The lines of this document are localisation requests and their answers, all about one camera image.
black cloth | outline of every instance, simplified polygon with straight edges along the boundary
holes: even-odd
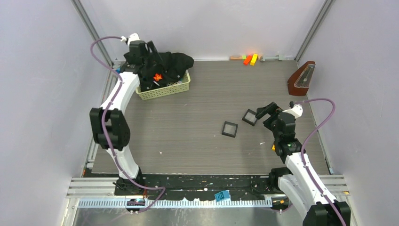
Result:
[[[166,52],[159,53],[159,55],[162,59],[160,62],[158,57],[151,53],[144,60],[144,64],[137,65],[139,67],[138,75],[142,92],[166,87],[171,82],[178,82],[183,78],[185,71],[194,65],[194,59],[184,53]],[[130,63],[129,57],[126,56],[127,54],[125,54],[126,61]],[[162,79],[157,81],[154,78],[156,74],[160,74]]]

white wall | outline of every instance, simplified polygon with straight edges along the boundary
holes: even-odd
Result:
[[[0,3],[0,225],[56,226],[107,72],[69,0]]]
[[[263,53],[294,58],[324,0],[82,0],[100,36],[138,33],[195,59]],[[113,59],[126,47],[106,45]]]
[[[399,222],[398,9],[394,0],[336,1],[300,62],[316,62],[308,97],[336,102],[320,133],[362,226]],[[317,122],[330,111],[312,108]]]

wicker basket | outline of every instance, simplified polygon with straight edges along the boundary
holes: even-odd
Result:
[[[141,92],[140,87],[137,87],[136,93],[141,97],[142,100],[149,100],[157,97],[163,97],[174,93],[188,91],[190,87],[190,81],[191,81],[190,75],[188,74],[188,70],[186,70],[182,79],[182,83],[180,84],[175,84],[159,89],[153,89],[145,92]]]

gray tabletop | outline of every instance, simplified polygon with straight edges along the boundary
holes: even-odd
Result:
[[[274,101],[287,109],[291,100],[287,79],[297,70],[295,61],[196,61],[189,69],[190,90],[143,101],[134,94],[125,112],[131,130],[130,150],[143,173],[268,174],[283,167],[271,150],[272,133],[262,121],[251,126],[241,120],[247,109],[256,111]],[[296,121],[303,142],[315,128],[308,105]],[[238,124],[235,138],[221,135],[224,121]],[[318,174],[328,174],[319,139],[306,147]],[[117,173],[101,148],[94,173]]]

wooden block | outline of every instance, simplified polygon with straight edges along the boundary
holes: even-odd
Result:
[[[242,56],[230,56],[230,60],[242,60]]]
[[[244,60],[243,64],[248,65],[249,62],[252,60],[252,55],[247,56],[247,58]]]
[[[258,55],[256,53],[254,53],[254,56],[252,57],[252,60],[251,60],[251,65],[252,66],[255,65],[257,59],[258,59]]]

